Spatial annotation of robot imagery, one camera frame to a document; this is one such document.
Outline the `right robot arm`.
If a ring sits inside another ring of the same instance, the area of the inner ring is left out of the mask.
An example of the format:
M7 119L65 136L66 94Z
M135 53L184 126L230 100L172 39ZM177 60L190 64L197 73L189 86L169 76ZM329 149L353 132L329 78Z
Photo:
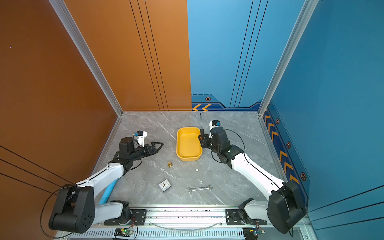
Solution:
M209 134L200 130L201 147L217 154L221 163L242 174L267 199L260 204L248 199L239 205L239 217L243 224L252 225L258 220L270 221L282 234L293 234L292 228L307 214L301 190L295 181L284 182L253 162L245 152L230 143L227 129L213 126Z

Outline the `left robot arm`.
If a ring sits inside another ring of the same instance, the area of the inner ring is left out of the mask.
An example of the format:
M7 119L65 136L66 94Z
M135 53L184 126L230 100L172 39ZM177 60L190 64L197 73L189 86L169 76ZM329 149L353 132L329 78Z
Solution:
M96 204L96 196L110 184L135 169L134 162L157 154L162 142L144 144L139 139L121 139L113 159L99 172L75 185L64 185L58 195L49 219L49 228L70 233L85 233L92 225L105 221L117 224L133 220L129 202L112 201Z

